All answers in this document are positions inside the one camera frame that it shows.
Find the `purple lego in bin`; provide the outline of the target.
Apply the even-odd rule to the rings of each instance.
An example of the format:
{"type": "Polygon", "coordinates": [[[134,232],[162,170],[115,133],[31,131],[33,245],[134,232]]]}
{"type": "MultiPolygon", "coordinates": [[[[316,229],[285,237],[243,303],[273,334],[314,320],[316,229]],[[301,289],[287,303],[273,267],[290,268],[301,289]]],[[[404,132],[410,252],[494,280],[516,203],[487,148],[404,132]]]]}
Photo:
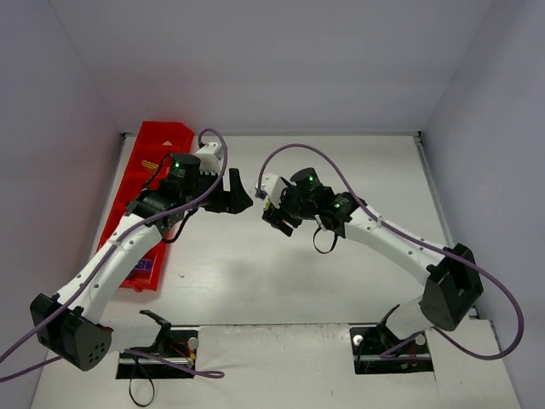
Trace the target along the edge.
{"type": "Polygon", "coordinates": [[[152,259],[140,259],[132,270],[132,274],[151,274],[154,261],[152,259]]]}

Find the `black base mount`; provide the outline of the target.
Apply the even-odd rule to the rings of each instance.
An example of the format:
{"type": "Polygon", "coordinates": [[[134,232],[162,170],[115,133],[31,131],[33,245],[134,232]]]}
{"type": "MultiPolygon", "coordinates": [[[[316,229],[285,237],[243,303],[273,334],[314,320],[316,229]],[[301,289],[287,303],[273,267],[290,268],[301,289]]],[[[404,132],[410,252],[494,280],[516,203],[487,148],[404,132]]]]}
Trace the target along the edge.
{"type": "Polygon", "coordinates": [[[414,336],[404,343],[387,328],[392,308],[378,324],[351,326],[349,335],[356,375],[403,375],[434,371],[427,339],[414,336]]]}
{"type": "MultiPolygon", "coordinates": [[[[146,316],[158,327],[159,332],[151,345],[136,346],[135,350],[153,354],[178,366],[196,370],[197,348],[199,345],[198,328],[175,326],[151,310],[141,310],[141,317],[146,316]]],[[[132,354],[120,353],[116,379],[193,379],[194,375],[167,366],[164,363],[132,354]]]]}

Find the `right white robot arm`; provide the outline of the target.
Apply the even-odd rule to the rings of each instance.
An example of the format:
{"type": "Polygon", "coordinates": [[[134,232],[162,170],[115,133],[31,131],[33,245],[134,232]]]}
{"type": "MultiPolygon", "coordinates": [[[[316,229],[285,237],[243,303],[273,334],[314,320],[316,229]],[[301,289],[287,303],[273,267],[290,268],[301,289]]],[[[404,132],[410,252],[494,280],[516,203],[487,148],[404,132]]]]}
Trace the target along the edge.
{"type": "Polygon", "coordinates": [[[474,257],[466,246],[434,252],[426,240],[412,243],[399,237],[376,212],[362,209],[352,194],[325,186],[312,168],[290,179],[265,174],[255,190],[266,203],[264,220],[284,234],[291,235],[304,221],[315,221],[337,238],[378,252],[422,285],[420,296],[392,308],[380,321],[379,326],[398,340],[432,327],[454,331],[483,292],[479,275],[467,265],[474,257]]]}

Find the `yellow black striped lego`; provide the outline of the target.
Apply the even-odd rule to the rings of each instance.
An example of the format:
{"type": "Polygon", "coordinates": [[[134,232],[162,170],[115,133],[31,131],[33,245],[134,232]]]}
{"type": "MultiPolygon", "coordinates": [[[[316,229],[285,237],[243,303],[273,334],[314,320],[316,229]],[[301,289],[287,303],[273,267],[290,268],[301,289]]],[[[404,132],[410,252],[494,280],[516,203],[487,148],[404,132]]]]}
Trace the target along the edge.
{"type": "Polygon", "coordinates": [[[142,161],[141,161],[141,165],[142,165],[144,168],[149,169],[149,170],[155,170],[155,169],[158,167],[157,164],[155,164],[155,163],[153,163],[153,162],[150,162],[150,161],[148,161],[148,160],[142,160],[142,161]]]}

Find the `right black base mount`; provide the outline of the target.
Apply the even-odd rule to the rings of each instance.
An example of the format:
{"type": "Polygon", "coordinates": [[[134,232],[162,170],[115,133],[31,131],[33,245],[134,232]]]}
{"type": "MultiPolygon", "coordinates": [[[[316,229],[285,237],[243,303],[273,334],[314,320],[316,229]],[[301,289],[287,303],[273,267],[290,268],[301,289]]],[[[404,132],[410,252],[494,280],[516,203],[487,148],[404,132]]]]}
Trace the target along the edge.
{"type": "Polygon", "coordinates": [[[356,375],[403,375],[434,371],[427,339],[414,336],[404,343],[387,328],[392,308],[378,324],[351,326],[349,335],[356,375]]]}

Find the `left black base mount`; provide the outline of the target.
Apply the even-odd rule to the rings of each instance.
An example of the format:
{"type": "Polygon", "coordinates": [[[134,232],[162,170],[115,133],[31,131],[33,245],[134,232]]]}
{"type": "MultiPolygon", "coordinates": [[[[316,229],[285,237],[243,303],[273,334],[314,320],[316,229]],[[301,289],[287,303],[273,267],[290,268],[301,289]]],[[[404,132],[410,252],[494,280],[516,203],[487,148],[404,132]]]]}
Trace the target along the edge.
{"type": "MultiPolygon", "coordinates": [[[[159,332],[151,345],[136,346],[135,350],[153,354],[178,366],[196,370],[197,348],[199,345],[198,328],[175,326],[151,310],[141,310],[141,317],[146,316],[158,327],[159,332]]],[[[194,375],[167,366],[164,363],[132,354],[120,353],[116,379],[193,379],[194,375]]]]}

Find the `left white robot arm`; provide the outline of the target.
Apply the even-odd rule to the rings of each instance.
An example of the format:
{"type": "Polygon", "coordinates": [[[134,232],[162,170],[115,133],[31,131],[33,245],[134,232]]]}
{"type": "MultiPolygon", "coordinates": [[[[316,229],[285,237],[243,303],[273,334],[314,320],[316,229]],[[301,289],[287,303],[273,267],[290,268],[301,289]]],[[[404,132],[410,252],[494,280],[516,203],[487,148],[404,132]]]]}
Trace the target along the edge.
{"type": "Polygon", "coordinates": [[[213,153],[177,153],[158,189],[133,200],[107,242],[53,296],[39,294],[30,306],[38,341],[83,372],[114,351],[162,353],[171,324],[142,310],[134,320],[100,322],[112,296],[143,256],[164,241],[191,210],[238,214],[253,204],[236,168],[213,153]]]}

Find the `red divided plastic bin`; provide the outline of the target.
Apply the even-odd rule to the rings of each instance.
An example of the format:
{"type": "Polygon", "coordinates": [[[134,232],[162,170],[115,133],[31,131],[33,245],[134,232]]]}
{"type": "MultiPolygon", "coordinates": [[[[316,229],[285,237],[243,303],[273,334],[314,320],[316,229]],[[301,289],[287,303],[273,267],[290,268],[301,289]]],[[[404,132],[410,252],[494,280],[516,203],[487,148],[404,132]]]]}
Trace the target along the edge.
{"type": "MultiPolygon", "coordinates": [[[[158,177],[151,183],[151,188],[158,187],[159,178],[165,177],[169,163],[161,164],[167,153],[189,153],[192,149],[195,132],[180,122],[145,121],[141,124],[135,139],[133,150],[129,156],[120,186],[114,189],[110,214],[100,236],[99,245],[104,245],[118,226],[129,202],[136,198],[144,183],[150,179],[156,170],[161,170],[158,177]],[[164,146],[170,141],[173,146],[164,146]],[[158,165],[155,170],[149,170],[141,165],[142,160],[148,160],[158,165]]],[[[142,259],[154,261],[151,274],[129,274],[120,285],[122,288],[137,292],[156,291],[162,276],[164,261],[168,254],[167,245],[159,243],[149,250],[142,259]]]]}

